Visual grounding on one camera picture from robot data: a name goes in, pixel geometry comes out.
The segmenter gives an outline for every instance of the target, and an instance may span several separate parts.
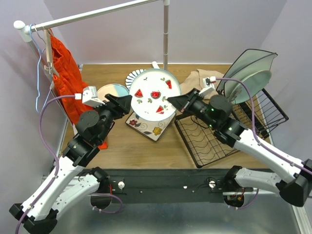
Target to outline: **watermelon slice print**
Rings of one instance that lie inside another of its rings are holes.
[[[154,99],[159,98],[160,95],[161,95],[160,91],[152,91],[151,92],[151,97],[154,98]]]
[[[163,110],[164,110],[164,108],[162,106],[159,106],[156,113],[163,114],[164,113]]]
[[[168,88],[169,88],[169,89],[172,89],[171,80],[167,80],[167,81],[166,81],[166,84],[168,85]]]
[[[142,94],[140,89],[135,93],[135,97],[137,97],[137,98],[142,98],[143,97],[143,94]]]

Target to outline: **metal floor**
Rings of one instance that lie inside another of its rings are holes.
[[[108,209],[117,208],[112,204]],[[260,194],[244,210],[221,203],[125,204],[119,214],[92,211],[84,198],[58,222],[52,234],[299,234],[291,205]]]

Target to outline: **plate with watermelon print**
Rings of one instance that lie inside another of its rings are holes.
[[[140,73],[131,84],[131,107],[147,121],[162,121],[176,109],[167,98],[181,95],[179,82],[162,69],[148,69]]]

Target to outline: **beige cloth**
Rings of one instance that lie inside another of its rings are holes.
[[[204,88],[203,84],[203,78],[206,77],[216,77],[216,78],[222,78],[223,74],[217,71],[205,71],[202,69],[197,69],[197,71],[191,72],[191,74],[185,79],[185,81],[180,84],[182,94],[186,94],[189,91],[191,91],[193,88],[196,88],[198,90],[202,90]],[[217,80],[216,83],[214,83],[214,87],[217,88],[220,81]],[[218,94],[216,91],[213,91],[209,94],[207,94],[204,99],[210,99],[213,95]]]

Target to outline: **screw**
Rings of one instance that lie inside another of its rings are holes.
[[[215,181],[211,180],[209,182],[209,187],[213,189],[215,187]]]

